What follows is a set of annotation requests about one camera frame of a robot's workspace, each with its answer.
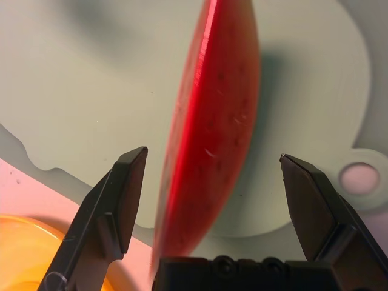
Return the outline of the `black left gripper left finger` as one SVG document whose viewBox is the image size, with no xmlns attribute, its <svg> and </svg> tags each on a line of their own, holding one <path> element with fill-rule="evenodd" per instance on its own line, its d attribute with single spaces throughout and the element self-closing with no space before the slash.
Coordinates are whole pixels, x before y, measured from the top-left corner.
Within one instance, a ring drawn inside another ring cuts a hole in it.
<svg viewBox="0 0 388 291">
<path fill-rule="evenodd" d="M 148 149 L 121 155 L 81 203 L 39 290 L 101 290 L 129 249 Z"/>
</svg>

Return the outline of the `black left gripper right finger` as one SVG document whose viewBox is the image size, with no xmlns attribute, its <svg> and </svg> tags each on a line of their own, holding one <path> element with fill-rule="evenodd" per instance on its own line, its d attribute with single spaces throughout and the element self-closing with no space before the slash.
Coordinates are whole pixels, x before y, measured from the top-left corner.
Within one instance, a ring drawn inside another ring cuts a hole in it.
<svg viewBox="0 0 388 291">
<path fill-rule="evenodd" d="M 313 164 L 291 155 L 279 161 L 306 260 L 327 266 L 340 290 L 387 290 L 387 256 L 354 208 Z"/>
</svg>

